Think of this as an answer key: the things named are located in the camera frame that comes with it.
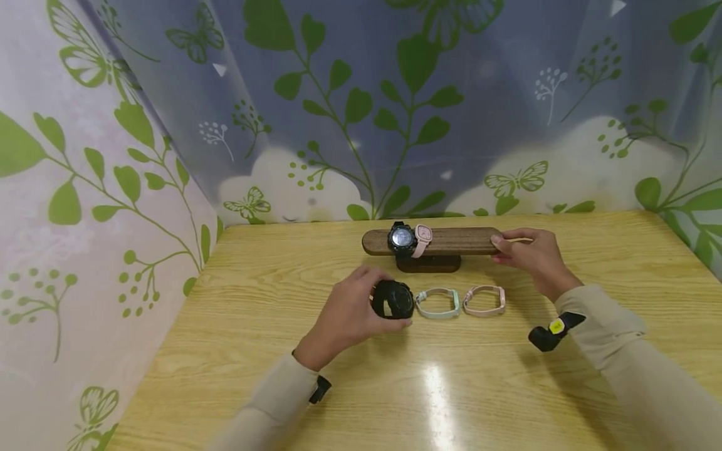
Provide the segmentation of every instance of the wooden table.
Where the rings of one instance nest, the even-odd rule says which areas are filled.
[[[664,223],[641,211],[428,219],[431,227],[538,227],[568,265],[644,318],[648,340],[722,399],[722,286]],[[542,354],[527,340],[554,317],[527,276],[488,257],[452,274],[405,274],[360,239],[391,221],[226,230],[140,385],[110,451],[204,450],[274,360],[312,326],[331,285],[361,263],[412,291],[506,288],[496,318],[414,315],[414,325],[342,354],[334,387],[288,450],[640,449],[609,386],[572,340]]]

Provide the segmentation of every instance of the curtain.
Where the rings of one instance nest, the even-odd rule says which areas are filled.
[[[647,209],[719,253],[719,1],[89,1],[228,224]]]
[[[13,1],[0,14],[8,451],[105,449],[222,230],[84,11]]]

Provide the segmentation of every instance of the beige sleeve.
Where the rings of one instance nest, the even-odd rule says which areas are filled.
[[[291,354],[283,356],[209,450],[272,449],[308,406],[317,378],[317,372],[305,368]]]
[[[570,335],[609,381],[651,450],[719,450],[722,406],[672,360],[643,339],[644,322],[600,286],[563,294],[557,311],[586,320]]]

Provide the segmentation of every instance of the person's left hand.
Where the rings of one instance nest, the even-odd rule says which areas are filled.
[[[379,333],[410,326],[410,319],[387,320],[371,308],[373,288],[381,280],[393,278],[380,268],[359,266],[334,285],[316,324],[296,347],[296,360],[308,369],[320,371],[343,350]]]

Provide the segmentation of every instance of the pink watch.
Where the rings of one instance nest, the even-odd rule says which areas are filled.
[[[411,258],[418,258],[421,257],[421,254],[424,253],[426,250],[426,247],[431,242],[431,239],[433,238],[433,233],[431,233],[431,228],[426,227],[423,224],[417,224],[416,228],[414,229],[414,234],[416,235],[416,249],[414,249],[414,253],[411,255]]]
[[[499,306],[490,310],[474,310],[469,308],[469,301],[471,301],[471,298],[474,297],[474,293],[477,292],[496,292],[496,294],[499,295]],[[489,316],[494,315],[501,315],[504,313],[504,310],[506,310],[506,296],[504,293],[504,289],[501,286],[493,286],[493,285],[479,285],[475,286],[474,288],[470,289],[468,293],[466,293],[466,296],[464,297],[464,302],[462,304],[464,306],[464,312],[473,315],[473,316],[479,316],[481,318],[486,318]]]

